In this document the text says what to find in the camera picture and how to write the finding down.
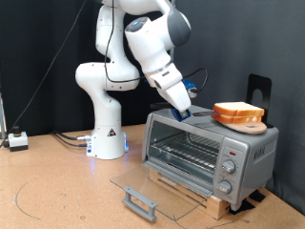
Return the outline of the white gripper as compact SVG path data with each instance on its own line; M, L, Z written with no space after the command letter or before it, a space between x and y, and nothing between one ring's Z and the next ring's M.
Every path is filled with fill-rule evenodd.
M179 111L181 116L190 116L188 109L191 107L192 103L182 81L166 90L158 89L158 92Z

